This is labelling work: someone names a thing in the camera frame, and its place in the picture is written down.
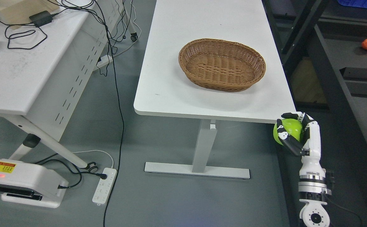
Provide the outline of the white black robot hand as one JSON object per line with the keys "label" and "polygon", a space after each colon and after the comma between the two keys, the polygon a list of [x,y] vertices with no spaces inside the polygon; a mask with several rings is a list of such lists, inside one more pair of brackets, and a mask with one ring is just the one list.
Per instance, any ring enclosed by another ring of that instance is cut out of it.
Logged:
{"label": "white black robot hand", "polygon": [[[291,153],[301,156],[303,166],[299,171],[299,179],[306,182],[325,183],[326,173],[320,165],[321,137],[318,122],[304,112],[284,113],[281,117],[282,119],[276,121],[278,139]],[[303,144],[285,129],[284,119],[295,119],[302,124]]]}

